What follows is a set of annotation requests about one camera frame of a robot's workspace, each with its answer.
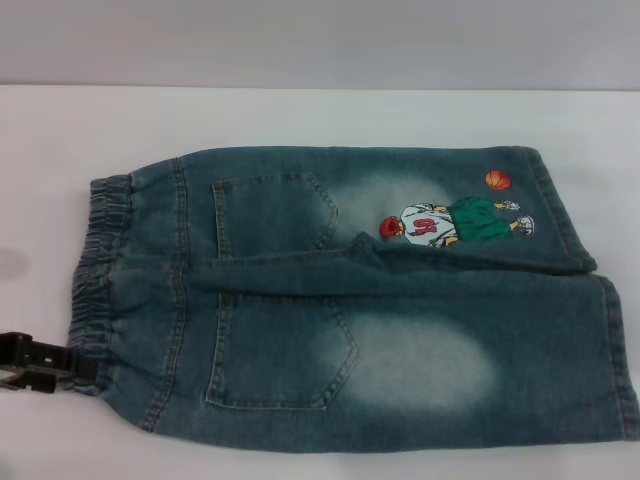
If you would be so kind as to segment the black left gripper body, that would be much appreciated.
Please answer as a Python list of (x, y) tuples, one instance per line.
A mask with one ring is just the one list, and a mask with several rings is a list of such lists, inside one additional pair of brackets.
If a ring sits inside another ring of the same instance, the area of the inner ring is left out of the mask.
[(24, 389), (25, 335), (19, 332), (0, 333), (0, 388)]

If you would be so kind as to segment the blue denim shorts basketball print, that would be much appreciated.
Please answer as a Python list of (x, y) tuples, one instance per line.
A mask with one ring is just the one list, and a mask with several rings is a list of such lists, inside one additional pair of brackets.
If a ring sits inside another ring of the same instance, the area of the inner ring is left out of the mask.
[(246, 147), (96, 179), (76, 391), (277, 452), (640, 441), (620, 300), (540, 154)]

